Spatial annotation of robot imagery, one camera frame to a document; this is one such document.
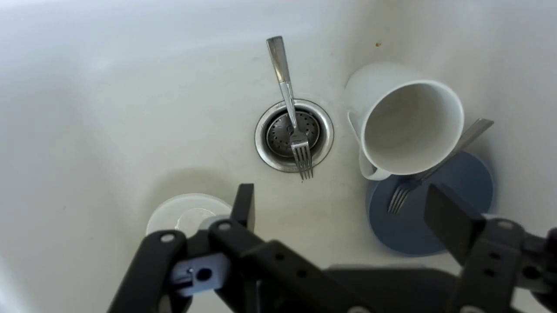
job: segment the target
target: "mug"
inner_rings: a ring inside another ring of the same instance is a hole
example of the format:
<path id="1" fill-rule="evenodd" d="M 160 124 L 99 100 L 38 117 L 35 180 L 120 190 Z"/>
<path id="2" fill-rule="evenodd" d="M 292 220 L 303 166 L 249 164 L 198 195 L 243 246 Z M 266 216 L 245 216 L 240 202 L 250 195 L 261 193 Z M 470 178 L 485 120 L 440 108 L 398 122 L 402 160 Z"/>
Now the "mug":
<path id="1" fill-rule="evenodd" d="M 346 84 L 346 119 L 362 176 L 383 181 L 435 167 L 456 147 L 465 112 L 447 86 L 393 63 L 374 63 Z"/>

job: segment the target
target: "utensil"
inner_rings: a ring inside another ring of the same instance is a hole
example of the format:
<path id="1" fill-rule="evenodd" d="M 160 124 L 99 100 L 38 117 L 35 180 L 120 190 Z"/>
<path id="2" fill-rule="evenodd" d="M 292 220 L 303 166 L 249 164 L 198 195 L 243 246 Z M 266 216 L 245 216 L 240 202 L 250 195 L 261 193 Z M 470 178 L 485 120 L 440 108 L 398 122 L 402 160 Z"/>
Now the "utensil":
<path id="1" fill-rule="evenodd" d="M 296 117 L 296 107 L 294 107 L 294 93 L 292 93 L 292 84 L 290 84 L 290 74 L 289 74 L 289 65 L 285 60 L 285 47 L 282 37 L 273 37 L 266 40 L 271 61 L 273 61 L 273 70 L 277 75 L 277 82 L 280 87 L 280 94 L 284 98 L 290 124 L 292 124 L 292 134 L 289 138 L 290 150 L 294 155 L 294 162 L 297 166 L 297 173 L 301 180 L 310 180 L 313 178 L 313 166 L 311 166 L 311 150 L 310 150 L 310 141 L 304 133 L 301 133 L 297 117 Z"/>
<path id="2" fill-rule="evenodd" d="M 409 199 L 409 193 L 416 190 L 421 183 L 430 180 L 438 169 L 442 169 L 447 162 L 452 160 L 452 157 L 459 152 L 463 152 L 471 141 L 475 141 L 480 134 L 484 134 L 494 122 L 482 119 L 475 120 L 458 140 L 454 150 L 435 167 L 430 171 L 424 171 L 418 176 L 412 176 L 409 181 L 402 183 L 397 187 L 393 192 L 390 204 L 388 204 L 388 213 L 390 214 L 400 214 L 400 209 L 404 207 L 405 200 Z"/>
<path id="3" fill-rule="evenodd" d="M 365 180 L 414 176 L 442 162 L 465 127 L 458 94 L 395 63 L 372 63 L 350 77 L 346 119 Z"/>

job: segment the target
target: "sink basin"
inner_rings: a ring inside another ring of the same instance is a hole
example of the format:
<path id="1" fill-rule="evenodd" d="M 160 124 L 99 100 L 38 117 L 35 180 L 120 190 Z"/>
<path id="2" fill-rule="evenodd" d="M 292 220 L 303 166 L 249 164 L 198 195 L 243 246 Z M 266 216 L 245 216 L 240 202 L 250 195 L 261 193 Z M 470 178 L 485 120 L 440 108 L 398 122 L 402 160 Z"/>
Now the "sink basin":
<path id="1" fill-rule="evenodd" d="M 555 30 L 543 6 L 499 14 L 496 2 L 440 0 L 5 2 L 0 312 L 104 312 L 156 206 L 181 193 L 231 204 L 240 183 L 256 185 L 256 233 L 318 267 L 456 273 L 447 254 L 404 258 L 369 232 L 343 89 L 371 61 L 431 74 L 470 119 L 496 120 L 473 148 L 498 178 L 496 211 L 546 232 L 557 225 L 546 171 L 557 67 L 541 60 L 557 40 L 529 37 Z M 522 11 L 527 28 L 513 25 Z M 254 150 L 257 119 L 280 100 L 264 42 L 273 35 L 285 39 L 296 96 L 318 103 L 336 129 L 311 181 L 271 171 Z M 191 312 L 226 310 L 203 298 Z"/>

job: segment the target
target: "cup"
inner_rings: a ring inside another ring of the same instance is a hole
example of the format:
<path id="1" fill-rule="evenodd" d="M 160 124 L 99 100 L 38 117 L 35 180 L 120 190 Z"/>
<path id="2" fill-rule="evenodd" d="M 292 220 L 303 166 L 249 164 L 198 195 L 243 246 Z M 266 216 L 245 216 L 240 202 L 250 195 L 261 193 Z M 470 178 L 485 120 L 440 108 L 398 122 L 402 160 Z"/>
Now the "cup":
<path id="1" fill-rule="evenodd" d="M 358 70 L 344 100 L 360 147 L 360 171 L 371 181 L 435 167 L 452 152 L 465 126 L 452 89 L 402 65 L 374 63 Z"/>

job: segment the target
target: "metal drain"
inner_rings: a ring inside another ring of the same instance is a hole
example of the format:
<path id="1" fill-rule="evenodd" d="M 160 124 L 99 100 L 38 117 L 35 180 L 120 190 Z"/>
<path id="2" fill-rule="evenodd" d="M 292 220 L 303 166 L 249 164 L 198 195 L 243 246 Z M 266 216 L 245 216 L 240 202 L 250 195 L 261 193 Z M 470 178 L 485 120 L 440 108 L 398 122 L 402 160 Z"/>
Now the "metal drain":
<path id="1" fill-rule="evenodd" d="M 315 103 L 294 100 L 301 131 L 308 136 L 313 167 L 318 166 L 332 147 L 332 122 Z M 297 173 L 289 138 L 292 126 L 284 103 L 268 108 L 256 127 L 256 150 L 264 164 L 282 173 Z"/>

